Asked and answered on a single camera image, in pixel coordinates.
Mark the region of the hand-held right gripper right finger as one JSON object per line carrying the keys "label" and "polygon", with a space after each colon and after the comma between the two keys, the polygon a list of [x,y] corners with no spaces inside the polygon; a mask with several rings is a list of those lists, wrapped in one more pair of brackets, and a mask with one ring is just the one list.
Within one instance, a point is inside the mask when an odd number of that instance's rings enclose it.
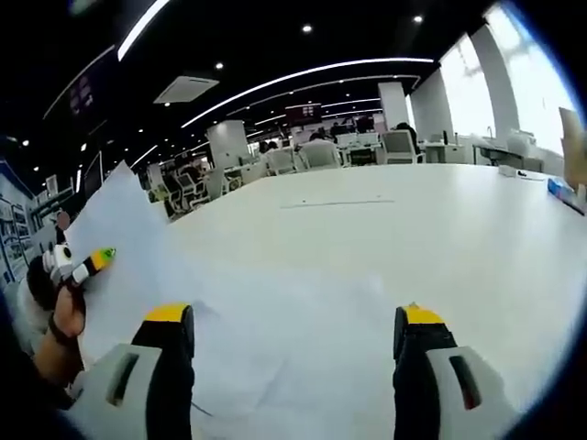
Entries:
{"label": "hand-held right gripper right finger", "polygon": [[393,359],[395,439],[500,439],[519,417],[497,371],[431,310],[396,309]]}

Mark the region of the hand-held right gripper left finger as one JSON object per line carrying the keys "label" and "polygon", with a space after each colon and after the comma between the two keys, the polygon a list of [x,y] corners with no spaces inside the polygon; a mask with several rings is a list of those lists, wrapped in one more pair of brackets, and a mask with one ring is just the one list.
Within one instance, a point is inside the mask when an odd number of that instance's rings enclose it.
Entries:
{"label": "hand-held right gripper left finger", "polygon": [[74,382],[67,417],[85,439],[190,439],[194,311],[158,306]]}

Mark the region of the person's left hand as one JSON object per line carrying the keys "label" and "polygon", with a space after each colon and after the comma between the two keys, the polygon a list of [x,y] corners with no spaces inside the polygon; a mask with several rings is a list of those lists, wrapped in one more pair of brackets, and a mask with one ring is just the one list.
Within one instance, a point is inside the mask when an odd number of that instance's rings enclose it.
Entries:
{"label": "person's left hand", "polygon": [[79,336],[85,328],[86,306],[83,290],[63,284],[59,289],[52,315],[53,327],[58,335],[67,339]]}

